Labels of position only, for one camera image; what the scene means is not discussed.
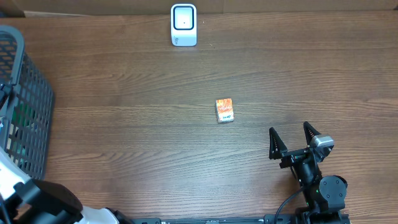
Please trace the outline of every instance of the wood grain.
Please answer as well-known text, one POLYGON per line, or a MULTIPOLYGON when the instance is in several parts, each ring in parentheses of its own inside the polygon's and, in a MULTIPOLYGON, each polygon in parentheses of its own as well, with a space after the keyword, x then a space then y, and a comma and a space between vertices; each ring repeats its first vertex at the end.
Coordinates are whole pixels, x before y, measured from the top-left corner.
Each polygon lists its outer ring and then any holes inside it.
POLYGON ((186 48, 171 46, 168 16, 2 20, 57 94, 46 178, 85 205, 134 218, 274 213, 298 185, 268 159, 268 129, 296 149, 309 121, 335 139, 320 167, 348 181, 353 223, 398 222, 397 21, 199 15, 186 48), (217 124, 227 97, 236 120, 217 124))

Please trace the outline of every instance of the basket handle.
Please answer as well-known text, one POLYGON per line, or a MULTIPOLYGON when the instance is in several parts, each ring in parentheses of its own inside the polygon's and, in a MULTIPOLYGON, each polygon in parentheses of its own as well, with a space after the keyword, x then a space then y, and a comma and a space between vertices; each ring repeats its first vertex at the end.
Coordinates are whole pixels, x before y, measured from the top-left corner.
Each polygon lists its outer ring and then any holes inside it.
POLYGON ((19 75, 21 74, 22 60, 24 59, 24 51, 25 51, 25 42, 24 38, 19 32, 19 30, 11 27, 11 26, 0 26, 0 34, 7 33, 15 39, 17 42, 17 50, 14 57, 14 64, 12 65, 12 73, 11 73, 11 85, 18 84, 19 75))

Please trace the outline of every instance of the gray plastic basket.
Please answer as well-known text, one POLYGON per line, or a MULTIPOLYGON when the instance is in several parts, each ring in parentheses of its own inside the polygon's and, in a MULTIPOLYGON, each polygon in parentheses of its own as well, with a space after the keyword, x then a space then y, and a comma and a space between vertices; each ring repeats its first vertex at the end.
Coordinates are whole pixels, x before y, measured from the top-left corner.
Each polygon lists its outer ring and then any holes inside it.
POLYGON ((24 48, 17 29, 0 26, 0 147, 26 174, 43 179, 54 93, 24 48))

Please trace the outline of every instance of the white card reader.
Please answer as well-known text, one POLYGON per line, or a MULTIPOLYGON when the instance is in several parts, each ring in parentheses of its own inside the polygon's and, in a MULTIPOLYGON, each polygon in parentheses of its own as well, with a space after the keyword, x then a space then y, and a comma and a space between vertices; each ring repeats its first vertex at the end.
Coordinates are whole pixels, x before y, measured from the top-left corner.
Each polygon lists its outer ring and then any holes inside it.
POLYGON ((197 44, 197 9, 193 4, 175 4, 171 9, 172 43, 174 46, 197 44))

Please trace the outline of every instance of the soap bar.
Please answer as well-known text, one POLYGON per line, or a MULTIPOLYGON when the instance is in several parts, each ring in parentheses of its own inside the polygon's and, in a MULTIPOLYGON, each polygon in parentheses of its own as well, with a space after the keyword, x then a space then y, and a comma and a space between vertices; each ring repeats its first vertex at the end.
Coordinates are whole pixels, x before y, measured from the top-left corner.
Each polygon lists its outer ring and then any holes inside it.
POLYGON ((234 109, 232 99, 216 100, 217 122, 225 123, 234 121, 234 109))

